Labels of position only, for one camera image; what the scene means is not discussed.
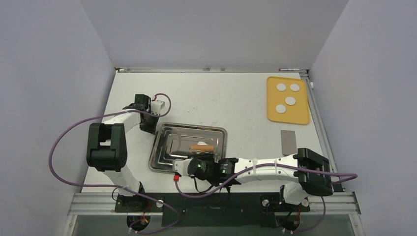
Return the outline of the stainless steel tray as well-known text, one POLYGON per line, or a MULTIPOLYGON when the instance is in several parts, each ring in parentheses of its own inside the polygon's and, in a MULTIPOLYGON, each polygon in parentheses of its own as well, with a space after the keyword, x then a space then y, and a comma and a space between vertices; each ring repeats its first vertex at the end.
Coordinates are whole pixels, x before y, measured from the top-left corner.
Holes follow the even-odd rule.
POLYGON ((184 160, 197 153, 189 149, 198 142, 214 146, 213 157, 218 161, 226 155, 227 135, 226 129, 221 127, 164 122, 156 132, 149 168, 154 172, 171 173, 175 159, 184 160))

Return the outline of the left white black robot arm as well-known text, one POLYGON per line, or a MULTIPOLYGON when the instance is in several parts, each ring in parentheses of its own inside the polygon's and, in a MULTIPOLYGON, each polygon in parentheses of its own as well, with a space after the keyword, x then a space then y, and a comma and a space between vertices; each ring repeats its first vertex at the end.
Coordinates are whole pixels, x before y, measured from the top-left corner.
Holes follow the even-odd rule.
POLYGON ((149 202, 144 187, 127 166, 126 133, 134 127, 153 134, 165 102, 144 94, 135 95, 134 102, 111 119, 89 126, 87 164, 106 175, 119 189, 121 206, 141 211, 149 202))

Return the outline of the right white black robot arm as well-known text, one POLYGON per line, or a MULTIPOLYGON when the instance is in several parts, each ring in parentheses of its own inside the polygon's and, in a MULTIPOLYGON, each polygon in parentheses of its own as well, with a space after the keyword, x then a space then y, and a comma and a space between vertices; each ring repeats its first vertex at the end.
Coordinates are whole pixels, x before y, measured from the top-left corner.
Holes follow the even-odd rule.
POLYGON ((215 162, 209 155, 193 157, 187 159, 182 168, 183 175, 214 186, 282 181, 278 204, 283 210, 291 210, 309 195, 333 194, 331 177, 327 175, 329 160, 308 148, 298 148, 295 154, 272 159, 224 158, 215 162))

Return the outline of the white dough disc lower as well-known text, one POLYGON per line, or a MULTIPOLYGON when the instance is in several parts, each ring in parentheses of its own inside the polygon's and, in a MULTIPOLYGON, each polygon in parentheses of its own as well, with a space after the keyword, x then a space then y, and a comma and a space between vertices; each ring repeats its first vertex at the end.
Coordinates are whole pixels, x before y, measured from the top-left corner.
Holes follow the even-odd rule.
POLYGON ((285 105, 283 105, 283 104, 278 104, 278 105, 275 107, 275 110, 276 110, 276 112, 277 112, 277 113, 279 113, 279 114, 284 114, 284 113, 286 112, 286 106, 285 106, 285 105))

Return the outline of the white dough disc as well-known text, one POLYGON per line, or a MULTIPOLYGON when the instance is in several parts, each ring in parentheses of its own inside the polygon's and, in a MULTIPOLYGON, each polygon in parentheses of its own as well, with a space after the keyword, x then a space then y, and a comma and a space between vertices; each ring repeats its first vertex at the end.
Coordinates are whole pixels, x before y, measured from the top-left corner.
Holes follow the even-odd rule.
POLYGON ((287 105, 293 106, 293 105, 296 104, 297 101, 294 97, 286 97, 285 102, 286 102, 287 105))
POLYGON ((291 84, 290 89, 291 91, 297 92, 300 90, 300 86, 298 84, 291 84))
POLYGON ((283 105, 283 104, 278 104, 278 105, 275 107, 275 110, 276 110, 276 112, 277 112, 277 113, 279 113, 279 114, 284 114, 284 113, 286 112, 286 106, 285 106, 285 105, 283 105))
POLYGON ((276 88, 277 88, 278 91, 285 91, 287 87, 286 87, 285 84, 279 83, 279 84, 277 84, 276 88))

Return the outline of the white dough disc middle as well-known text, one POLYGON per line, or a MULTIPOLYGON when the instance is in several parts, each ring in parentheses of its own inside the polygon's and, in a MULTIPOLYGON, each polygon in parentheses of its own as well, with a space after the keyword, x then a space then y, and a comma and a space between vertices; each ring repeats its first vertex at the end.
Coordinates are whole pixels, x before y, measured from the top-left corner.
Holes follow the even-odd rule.
POLYGON ((297 101, 294 97, 286 97, 285 102, 286 102, 287 105, 293 106, 293 105, 296 104, 297 101))

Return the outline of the white dough disc upper left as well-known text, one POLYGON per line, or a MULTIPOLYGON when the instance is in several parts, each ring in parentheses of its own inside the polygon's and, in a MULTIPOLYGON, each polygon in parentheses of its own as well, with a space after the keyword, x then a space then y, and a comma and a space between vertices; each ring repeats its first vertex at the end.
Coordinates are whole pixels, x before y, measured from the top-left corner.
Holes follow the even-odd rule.
POLYGON ((279 83, 279 84, 277 84, 276 88, 277 88, 278 91, 285 91, 287 87, 286 87, 285 84, 279 83))

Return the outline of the white dough disc upper right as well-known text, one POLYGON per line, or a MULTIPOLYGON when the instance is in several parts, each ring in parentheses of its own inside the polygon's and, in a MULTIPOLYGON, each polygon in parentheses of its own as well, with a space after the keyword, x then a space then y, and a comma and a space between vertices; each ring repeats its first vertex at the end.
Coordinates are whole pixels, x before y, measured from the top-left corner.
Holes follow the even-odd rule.
POLYGON ((297 92, 300 90, 300 86, 298 84, 291 84, 290 89, 291 91, 297 92))

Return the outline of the grey rectangular patch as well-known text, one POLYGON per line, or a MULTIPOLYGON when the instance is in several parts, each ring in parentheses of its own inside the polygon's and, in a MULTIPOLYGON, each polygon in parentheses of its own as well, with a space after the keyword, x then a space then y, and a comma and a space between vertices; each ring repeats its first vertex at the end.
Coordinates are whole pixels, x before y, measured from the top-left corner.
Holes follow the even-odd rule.
POLYGON ((297 153, 296 132, 281 130, 281 152, 283 156, 297 153))

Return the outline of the yellow plastic tray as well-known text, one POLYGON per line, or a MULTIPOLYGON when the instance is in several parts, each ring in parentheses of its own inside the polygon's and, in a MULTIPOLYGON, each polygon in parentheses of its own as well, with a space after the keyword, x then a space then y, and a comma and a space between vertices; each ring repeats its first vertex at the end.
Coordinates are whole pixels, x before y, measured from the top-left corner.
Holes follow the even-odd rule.
POLYGON ((305 82, 294 78, 268 77, 267 118, 272 122, 308 125, 310 110, 305 82))

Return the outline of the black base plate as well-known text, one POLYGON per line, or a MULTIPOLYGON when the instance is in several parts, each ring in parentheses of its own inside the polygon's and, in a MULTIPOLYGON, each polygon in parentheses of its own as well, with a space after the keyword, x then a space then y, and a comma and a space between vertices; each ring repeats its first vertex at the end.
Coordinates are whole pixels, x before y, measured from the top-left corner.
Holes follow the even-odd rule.
POLYGON ((162 226, 177 221, 178 227, 237 227, 258 225, 276 226, 289 220, 289 213, 310 211, 310 207, 289 205, 281 202, 280 194, 272 193, 215 193, 201 199, 185 198, 178 193, 149 193, 148 196, 161 200, 173 209, 157 206, 155 202, 141 197, 118 196, 114 211, 127 213, 128 221, 135 220, 134 214, 153 220, 154 213, 162 214, 162 226))

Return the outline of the aluminium back rail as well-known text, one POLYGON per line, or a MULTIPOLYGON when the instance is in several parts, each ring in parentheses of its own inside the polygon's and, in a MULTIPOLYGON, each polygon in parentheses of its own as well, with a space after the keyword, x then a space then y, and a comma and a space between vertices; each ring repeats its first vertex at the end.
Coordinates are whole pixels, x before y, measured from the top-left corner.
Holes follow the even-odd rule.
POLYGON ((254 68, 197 68, 197 69, 172 69, 172 68, 115 68, 118 73, 308 73, 308 69, 294 69, 294 68, 276 68, 276 69, 254 69, 254 68))

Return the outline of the aluminium front rail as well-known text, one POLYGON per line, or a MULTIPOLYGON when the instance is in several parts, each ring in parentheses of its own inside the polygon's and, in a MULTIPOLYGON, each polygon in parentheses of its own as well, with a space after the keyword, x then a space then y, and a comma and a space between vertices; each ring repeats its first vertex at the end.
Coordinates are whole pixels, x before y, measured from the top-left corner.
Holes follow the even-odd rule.
MULTIPOLYGON (((339 192, 324 197, 308 197, 310 211, 319 214, 326 209, 327 215, 360 215, 359 204, 354 192, 339 192)), ((122 210, 121 204, 113 200, 111 193, 76 193, 72 199, 68 215, 139 215, 138 210, 122 210)))

